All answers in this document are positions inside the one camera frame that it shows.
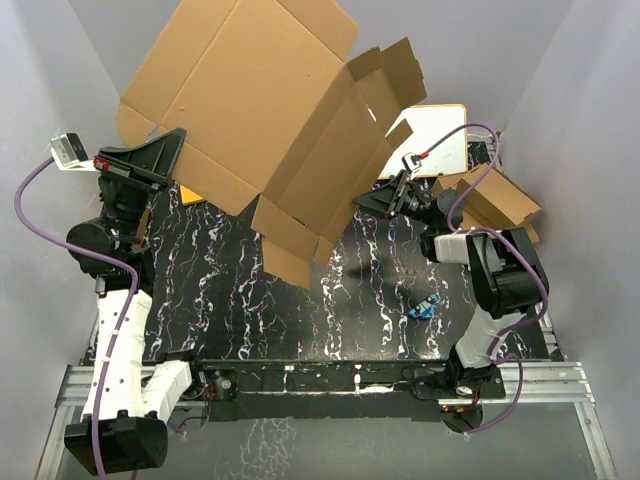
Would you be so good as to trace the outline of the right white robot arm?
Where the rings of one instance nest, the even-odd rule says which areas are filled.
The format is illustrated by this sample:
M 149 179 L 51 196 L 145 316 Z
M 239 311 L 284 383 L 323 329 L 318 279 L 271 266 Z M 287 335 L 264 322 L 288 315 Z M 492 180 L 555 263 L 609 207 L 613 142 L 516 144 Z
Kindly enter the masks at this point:
M 459 229 L 464 217 L 462 194 L 447 189 L 429 199 L 406 170 L 356 196 L 353 203 L 378 218 L 403 215 L 423 223 L 420 247 L 429 261 L 469 268 L 476 309 L 465 333 L 451 348 L 443 370 L 426 376 L 412 373 L 409 382 L 417 393 L 445 391 L 460 397 L 476 393 L 492 379 L 508 333 L 548 298 L 548 281 L 526 230 L 463 232 Z

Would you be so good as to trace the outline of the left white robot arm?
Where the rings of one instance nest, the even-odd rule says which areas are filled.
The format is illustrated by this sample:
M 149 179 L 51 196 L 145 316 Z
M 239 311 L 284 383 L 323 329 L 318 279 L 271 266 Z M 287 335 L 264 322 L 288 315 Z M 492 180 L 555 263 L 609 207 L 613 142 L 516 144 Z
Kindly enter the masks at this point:
M 174 408 L 206 387 L 190 351 L 166 354 L 150 376 L 142 373 L 155 267 L 138 228 L 149 199 L 171 185 L 185 139 L 176 128 L 136 147 L 101 149 L 93 159 L 100 214 L 67 234 L 70 254 L 96 282 L 98 330 L 88 398 L 64 444 L 93 476 L 160 467 Z

